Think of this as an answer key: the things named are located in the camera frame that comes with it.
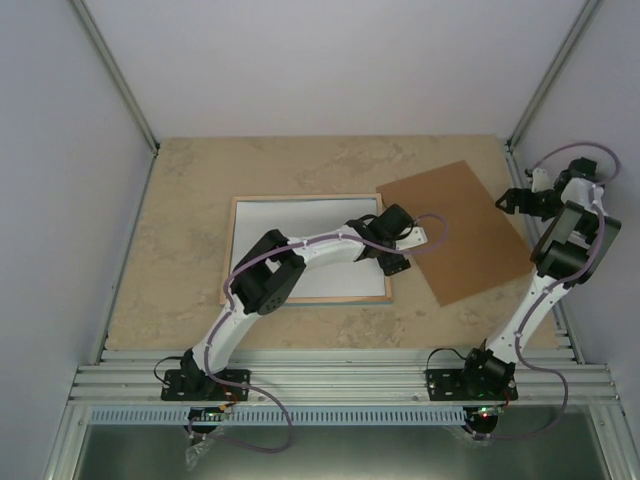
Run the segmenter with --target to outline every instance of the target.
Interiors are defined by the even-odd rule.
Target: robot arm
[[[404,240],[395,241],[395,249],[401,250],[412,248],[426,242],[424,230],[420,227],[407,227],[410,230],[410,237]],[[279,233],[270,232],[263,237],[256,247],[240,261],[242,266],[247,261],[256,257],[256,251],[262,251],[260,245],[270,242],[270,238],[278,236]],[[354,240],[354,238],[362,238],[358,231],[349,225],[343,225],[339,229],[315,235],[313,237],[282,237],[281,241],[286,241],[287,245],[302,245],[291,249],[282,256],[276,255],[274,258],[280,260],[267,259],[261,268],[268,268],[269,277],[274,278],[271,283],[267,279],[262,279],[259,285],[254,285],[253,277],[259,276],[259,272],[254,272],[253,277],[238,275],[231,285],[231,301],[227,301],[218,319],[211,326],[205,337],[193,347],[193,355],[196,364],[200,370],[205,371],[204,358],[205,348],[208,345],[208,339],[211,337],[213,330],[219,322],[224,319],[224,323],[218,327],[215,332],[215,348],[210,349],[209,369],[212,373],[217,373],[226,368],[229,363],[231,353],[236,349],[245,334],[249,331],[256,320],[268,315],[279,308],[288,298],[295,283],[299,280],[303,272],[313,269],[333,265],[336,263],[352,263],[365,258],[373,258],[372,256],[377,250],[367,247],[362,242]],[[395,266],[391,267],[390,263],[385,263],[387,275],[392,275],[407,268],[409,265],[407,260],[401,255],[399,262],[394,262]],[[284,269],[283,274],[279,275],[279,270]]]
[[[432,400],[442,399],[443,393],[457,399],[504,400],[505,392],[517,399],[517,345],[524,348],[551,308],[591,277],[620,231],[620,222],[602,207],[603,187],[595,173],[596,162],[574,160],[549,187],[546,172],[537,169],[531,190],[510,189],[496,202],[507,213],[518,206],[522,213],[554,220],[533,249],[531,284],[511,318],[471,350],[461,371],[444,378],[437,371],[427,372]],[[604,217],[602,232],[596,209]],[[595,242],[597,235],[601,239]]]
[[[185,353],[180,371],[167,372],[168,388],[162,398],[209,398],[213,386],[207,374],[224,375],[232,352],[247,331],[256,320],[285,303],[303,273],[375,258],[386,276],[394,275],[411,266],[402,254],[394,252],[426,241],[424,230],[398,205],[380,216],[350,220],[333,232],[313,237],[285,237],[279,230],[267,232],[225,282],[227,302],[205,337]]]

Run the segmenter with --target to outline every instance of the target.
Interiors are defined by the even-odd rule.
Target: wooden frame
[[[237,196],[231,199],[231,213],[229,215],[229,229],[227,232],[227,247],[225,249],[224,266],[222,271],[222,283],[231,271],[231,256],[233,252],[233,236],[236,226],[236,212],[238,202],[278,202],[287,200],[348,200],[348,199],[374,199],[377,204],[378,214],[384,210],[382,195],[379,193],[349,193],[349,194],[322,194],[322,195],[248,195]],[[285,304],[297,305],[322,305],[322,304],[353,304],[353,303],[390,303],[393,299],[391,279],[384,279],[385,295],[368,297],[300,297],[290,298]],[[220,305],[224,305],[227,299],[220,286]]]

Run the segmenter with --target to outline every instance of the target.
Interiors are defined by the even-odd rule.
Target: aluminum frame
[[[87,32],[96,53],[103,61],[116,88],[127,104],[138,128],[142,131],[151,150],[156,153],[158,144],[144,115],[131,93],[113,55],[102,38],[99,29],[83,0],[69,0]],[[586,27],[597,12],[602,0],[586,0],[583,9],[568,32],[558,54],[543,77],[522,118],[516,125],[510,142],[505,147],[505,160],[516,186],[523,186],[522,169],[511,154],[522,137],[546,94],[566,64],[575,46],[584,35]],[[130,240],[122,255],[121,273],[114,285],[111,309],[117,296],[118,284],[126,266],[126,259],[144,201],[141,195],[137,214],[131,227]],[[525,218],[530,242],[535,242],[540,232],[532,219]],[[584,405],[588,409],[603,456],[614,479],[640,479],[640,464],[624,414],[619,405],[609,369],[606,365],[585,365],[580,344],[561,304],[554,308],[559,342],[557,350],[525,350],[525,357],[534,363],[562,371],[570,384],[571,405]],[[167,355],[182,352],[103,350],[111,311],[105,318],[105,330],[95,352],[93,365],[80,366],[70,392],[54,448],[46,470],[46,480],[73,478],[82,458],[92,412],[97,406],[136,405],[141,408],[166,406],[160,401],[160,387],[152,375],[156,362]],[[232,357],[232,366],[250,368],[253,382],[268,388],[285,404],[293,406],[395,406],[420,407],[444,405],[470,406],[479,402],[431,403],[426,393],[423,371],[431,352],[425,350],[254,350],[239,351]],[[434,356],[430,366],[451,368],[461,364],[450,352]],[[175,368],[175,361],[168,361],[159,369]],[[521,405],[558,405],[562,387],[557,378],[517,367],[516,378],[521,398],[514,407]],[[252,393],[247,406],[265,407],[265,398]],[[216,405],[216,402],[180,402],[180,406]]]

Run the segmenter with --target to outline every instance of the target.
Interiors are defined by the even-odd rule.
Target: metal extrusion profile
[[[620,406],[592,405],[589,411],[610,477],[640,478],[640,460]]]
[[[211,413],[183,406],[92,407],[92,425],[176,425],[193,424],[225,426],[286,426],[286,418],[276,406],[234,406],[231,413]],[[464,425],[462,407],[289,407],[287,411],[294,425],[309,426],[452,426]]]
[[[133,119],[138,129],[144,136],[151,151],[154,154],[158,153],[159,143],[156,140],[155,136],[153,135],[153,132],[151,131],[151,127],[149,127],[149,123],[147,122],[147,119],[142,113],[142,109],[140,108],[140,105],[138,105],[138,101],[136,100],[133,93],[131,92],[131,89],[129,88],[129,85],[125,80],[122,71],[118,67],[118,64],[116,63],[116,60],[113,54],[111,53],[111,50],[107,45],[107,42],[104,40],[104,37],[100,33],[100,29],[98,28],[98,25],[95,19],[93,18],[91,11],[87,7],[84,0],[68,0],[68,1],[69,1],[69,5],[73,9],[73,11],[76,13],[76,16],[78,18],[78,21],[80,22],[80,25],[86,32],[89,41],[95,48],[96,55],[102,61],[105,69],[107,70],[109,77],[111,77],[111,80],[113,81],[113,84],[116,87],[116,90],[120,94],[122,101],[124,102],[127,109],[129,110],[129,113],[131,114],[131,118]]]
[[[603,0],[585,0],[583,3],[573,25],[571,25],[569,32],[567,32],[562,45],[560,45],[560,48],[549,65],[549,68],[540,80],[536,91],[531,97],[531,100],[529,100],[522,116],[513,129],[513,133],[509,139],[509,144],[513,148],[515,148],[522,140],[522,137],[525,135],[529,125],[531,125],[531,122],[540,110],[540,107],[544,104],[547,95],[555,84],[555,81],[562,73],[564,66],[571,59],[576,47],[584,37],[587,28],[593,21],[593,18],[598,13],[602,4],[604,4]]]
[[[424,370],[431,350],[253,350],[236,352],[231,368],[252,371],[252,384],[265,388],[289,406],[471,406],[482,402],[431,402]],[[559,369],[567,377],[572,404],[615,404],[617,396],[604,365],[577,365],[570,348],[525,350],[534,363]],[[121,351],[103,354],[100,365],[78,369],[70,405],[167,405],[152,372],[158,360],[178,352]],[[456,368],[448,352],[434,356],[430,367]],[[161,365],[159,373],[177,368]],[[516,369],[519,405],[555,405],[564,390],[553,374]],[[250,392],[247,406],[264,406],[266,398]],[[215,406],[220,402],[174,405]]]
[[[90,407],[65,408],[44,475],[45,480],[75,478],[90,418]]]

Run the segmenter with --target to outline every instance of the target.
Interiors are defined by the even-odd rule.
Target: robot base
[[[160,398],[166,402],[185,402],[185,401],[220,401],[233,402],[245,401],[249,397],[249,390],[239,387],[226,387],[215,383],[204,374],[203,378],[198,381],[198,388],[185,388],[187,382],[182,370],[167,370],[164,375],[165,385],[162,388]],[[235,383],[249,383],[251,372],[249,370],[223,370],[216,373],[221,380],[227,380]]]
[[[491,393],[484,390],[482,393],[472,395],[469,386],[462,381],[462,369],[460,368],[426,370],[425,375],[429,399],[432,402],[465,400],[504,402],[507,400],[505,392],[509,395],[509,401],[518,399],[518,389],[515,382],[513,382],[513,388],[507,386],[504,392]]]

